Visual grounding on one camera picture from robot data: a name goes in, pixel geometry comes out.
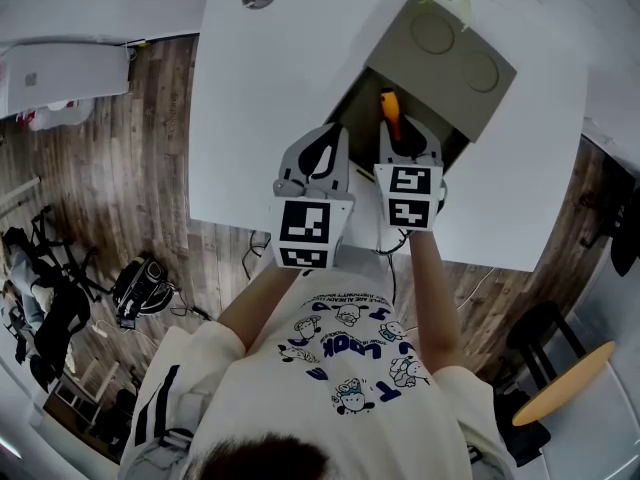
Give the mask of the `red-printed clear plastic bag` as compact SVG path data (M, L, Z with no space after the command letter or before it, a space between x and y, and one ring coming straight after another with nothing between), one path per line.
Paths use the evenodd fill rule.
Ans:
M59 126L76 126L84 123L91 116L94 108L94 98L62 101L20 112L16 116L16 122L31 131L49 130Z

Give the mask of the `black folding stand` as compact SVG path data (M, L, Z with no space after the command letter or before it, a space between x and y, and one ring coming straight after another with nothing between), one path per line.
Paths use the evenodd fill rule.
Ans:
M34 247L36 256L38 258L48 258L52 262L53 268L74 285L81 287L92 303L101 302L104 295L113 293L113 289L106 288L89 276L89 266L91 261L98 256L98 249L91 247L86 252L83 261L79 263L72 252L73 239L53 240L47 236L46 217L51 212L52 207L46 205L31 219L31 244ZM58 260L54 254L55 248L63 249L66 257L65 263L61 263Z

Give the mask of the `person's white printed t-shirt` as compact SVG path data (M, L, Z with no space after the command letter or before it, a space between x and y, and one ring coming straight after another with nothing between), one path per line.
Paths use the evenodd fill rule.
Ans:
M225 440L319 447L333 480L513 480L491 387L427 370L368 278L304 271L256 343L170 329L141 385L118 480L186 480Z

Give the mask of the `round wooden table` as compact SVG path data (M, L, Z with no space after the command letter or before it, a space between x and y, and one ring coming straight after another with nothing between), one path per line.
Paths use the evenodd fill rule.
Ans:
M615 348L616 343L608 341L581 358L531 398L513 416L512 425L520 427L536 422L571 401L601 373Z

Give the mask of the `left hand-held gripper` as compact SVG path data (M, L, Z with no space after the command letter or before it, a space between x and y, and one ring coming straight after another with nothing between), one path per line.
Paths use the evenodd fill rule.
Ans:
M277 264L331 269L355 206L349 192L348 130L329 123L292 144L273 193L270 234Z

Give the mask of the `grey drawer box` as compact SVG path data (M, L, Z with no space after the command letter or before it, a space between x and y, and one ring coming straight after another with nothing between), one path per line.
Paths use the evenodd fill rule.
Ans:
M379 158L382 90L425 125L450 167L480 138L517 71L489 43L436 3L408 0L330 119L349 131L349 156L372 170Z

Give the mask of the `black stool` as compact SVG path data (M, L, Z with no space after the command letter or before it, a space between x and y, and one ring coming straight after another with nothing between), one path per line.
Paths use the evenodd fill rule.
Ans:
M513 325L506 338L507 347L519 352L539 390L558 376L542 346L542 338L552 328L560 331L578 358L586 355L585 348L553 301L541 302L529 309Z

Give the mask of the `black office chair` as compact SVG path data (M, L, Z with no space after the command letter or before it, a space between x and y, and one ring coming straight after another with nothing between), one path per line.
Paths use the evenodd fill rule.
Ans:
M626 276L640 259L640 186L626 171L614 174L609 192L600 201L592 192L583 194L581 206L601 214L597 231L590 239L582 238L583 247L591 249L601 237L611 239L610 257L614 270Z

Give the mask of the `orange-handled screwdriver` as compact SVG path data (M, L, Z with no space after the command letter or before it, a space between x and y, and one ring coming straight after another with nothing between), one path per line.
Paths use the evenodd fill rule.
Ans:
M380 94L383 117L394 141L402 139L401 112L397 96L393 89L384 88Z

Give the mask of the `person's right forearm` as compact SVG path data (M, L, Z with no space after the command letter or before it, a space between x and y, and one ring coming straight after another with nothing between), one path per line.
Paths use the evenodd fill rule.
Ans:
M414 232L409 242L422 361L431 374L461 366L463 347L458 311L434 235Z

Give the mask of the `person's left forearm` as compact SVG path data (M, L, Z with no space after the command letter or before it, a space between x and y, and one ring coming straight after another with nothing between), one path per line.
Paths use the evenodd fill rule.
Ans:
M300 271L270 262L222 312L217 322L250 350Z

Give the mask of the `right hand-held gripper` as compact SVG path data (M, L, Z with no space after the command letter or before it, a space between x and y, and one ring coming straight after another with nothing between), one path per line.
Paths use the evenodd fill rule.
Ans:
M374 176L384 218L392 228L431 230L447 198L441 144L425 125L405 114L399 126L395 141L388 121L380 123Z

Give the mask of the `black bag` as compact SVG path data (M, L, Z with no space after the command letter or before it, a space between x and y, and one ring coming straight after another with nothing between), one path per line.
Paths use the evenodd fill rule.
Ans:
M136 319L163 311L175 289L166 269L150 254L142 254L124 268L111 291L121 329L133 330Z

